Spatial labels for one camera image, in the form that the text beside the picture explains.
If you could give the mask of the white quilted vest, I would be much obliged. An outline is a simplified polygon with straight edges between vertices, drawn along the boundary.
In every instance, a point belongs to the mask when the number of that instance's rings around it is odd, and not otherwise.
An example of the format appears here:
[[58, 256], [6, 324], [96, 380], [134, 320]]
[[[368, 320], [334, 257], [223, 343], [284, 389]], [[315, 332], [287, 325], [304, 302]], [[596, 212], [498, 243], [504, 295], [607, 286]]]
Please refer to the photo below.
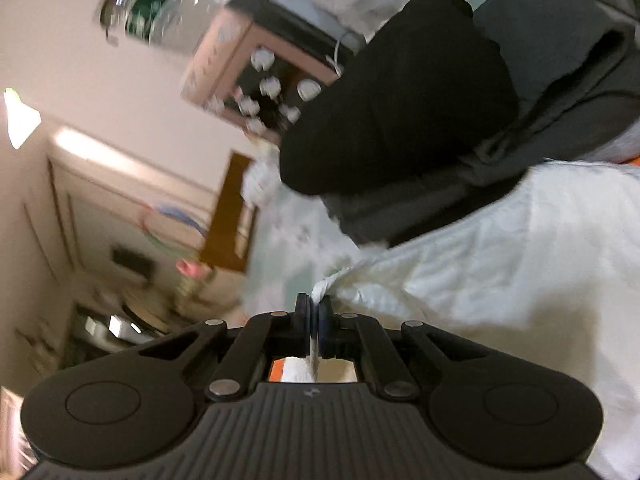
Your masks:
[[639, 170], [547, 162], [464, 219], [317, 278], [311, 296], [423, 321], [570, 375], [599, 398], [589, 465], [639, 474]]

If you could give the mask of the dark grey folded clothes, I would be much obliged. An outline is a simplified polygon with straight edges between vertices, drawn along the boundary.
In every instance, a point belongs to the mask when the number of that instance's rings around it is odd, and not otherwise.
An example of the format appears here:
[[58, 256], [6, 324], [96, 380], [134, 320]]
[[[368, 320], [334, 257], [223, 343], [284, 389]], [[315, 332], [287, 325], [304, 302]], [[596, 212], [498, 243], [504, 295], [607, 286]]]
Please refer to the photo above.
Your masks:
[[454, 169], [323, 205], [356, 244], [399, 245], [511, 191], [546, 159], [602, 148], [639, 119], [632, 26], [593, 0], [486, 0], [474, 22], [498, 44], [520, 101], [518, 121]]

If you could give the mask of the pink kettlebell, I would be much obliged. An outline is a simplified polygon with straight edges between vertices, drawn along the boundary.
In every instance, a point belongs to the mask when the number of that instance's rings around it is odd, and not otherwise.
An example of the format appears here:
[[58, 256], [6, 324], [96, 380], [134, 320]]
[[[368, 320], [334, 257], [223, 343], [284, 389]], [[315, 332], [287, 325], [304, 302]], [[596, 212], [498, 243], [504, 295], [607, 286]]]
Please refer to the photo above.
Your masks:
[[203, 281], [208, 278], [212, 269], [199, 261], [180, 259], [176, 263], [176, 269], [185, 277], [194, 281]]

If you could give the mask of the colourful hula hoop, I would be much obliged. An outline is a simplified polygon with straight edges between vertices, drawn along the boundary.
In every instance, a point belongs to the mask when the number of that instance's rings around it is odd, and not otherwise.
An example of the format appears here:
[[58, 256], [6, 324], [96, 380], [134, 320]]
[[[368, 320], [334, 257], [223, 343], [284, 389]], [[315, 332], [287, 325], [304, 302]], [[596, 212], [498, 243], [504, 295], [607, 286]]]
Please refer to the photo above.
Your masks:
[[202, 219], [171, 205], [142, 206], [138, 228], [153, 247], [177, 257], [195, 257], [207, 234]]

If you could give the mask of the black folded garment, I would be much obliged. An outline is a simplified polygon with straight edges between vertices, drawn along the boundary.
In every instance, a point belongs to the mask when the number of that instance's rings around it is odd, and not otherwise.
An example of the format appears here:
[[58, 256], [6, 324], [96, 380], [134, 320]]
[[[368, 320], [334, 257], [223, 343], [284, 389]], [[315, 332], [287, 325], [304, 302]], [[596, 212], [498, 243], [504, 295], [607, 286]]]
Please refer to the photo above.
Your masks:
[[457, 166], [518, 119], [498, 44], [464, 0], [410, 0], [305, 105], [280, 147], [304, 195], [354, 194]]

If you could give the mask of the pink water dispenser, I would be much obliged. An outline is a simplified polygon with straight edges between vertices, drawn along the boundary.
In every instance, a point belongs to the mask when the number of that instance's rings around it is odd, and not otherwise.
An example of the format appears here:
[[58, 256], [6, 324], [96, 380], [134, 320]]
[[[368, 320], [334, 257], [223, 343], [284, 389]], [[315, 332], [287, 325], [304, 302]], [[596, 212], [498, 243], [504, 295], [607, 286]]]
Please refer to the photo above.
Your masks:
[[181, 96], [274, 145], [366, 45], [307, 0], [230, 0], [184, 74]]

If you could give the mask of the clear water bottle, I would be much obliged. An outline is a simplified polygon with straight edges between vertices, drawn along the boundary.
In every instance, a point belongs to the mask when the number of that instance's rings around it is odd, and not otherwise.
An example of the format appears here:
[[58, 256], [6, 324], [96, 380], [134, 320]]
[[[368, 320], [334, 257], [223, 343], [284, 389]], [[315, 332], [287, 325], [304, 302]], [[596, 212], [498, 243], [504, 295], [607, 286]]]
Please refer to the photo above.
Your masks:
[[100, 0], [94, 21], [112, 47], [129, 39], [190, 56], [223, 7], [218, 0]]

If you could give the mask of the wall mounted television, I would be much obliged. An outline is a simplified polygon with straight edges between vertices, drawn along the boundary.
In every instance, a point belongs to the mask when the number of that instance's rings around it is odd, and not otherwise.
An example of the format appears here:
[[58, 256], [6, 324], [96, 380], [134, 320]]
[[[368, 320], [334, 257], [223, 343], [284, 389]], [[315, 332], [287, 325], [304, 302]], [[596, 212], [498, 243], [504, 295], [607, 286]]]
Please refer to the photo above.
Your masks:
[[145, 255], [134, 252], [124, 246], [111, 248], [111, 259], [118, 266], [142, 276], [149, 281], [155, 273], [155, 262]]

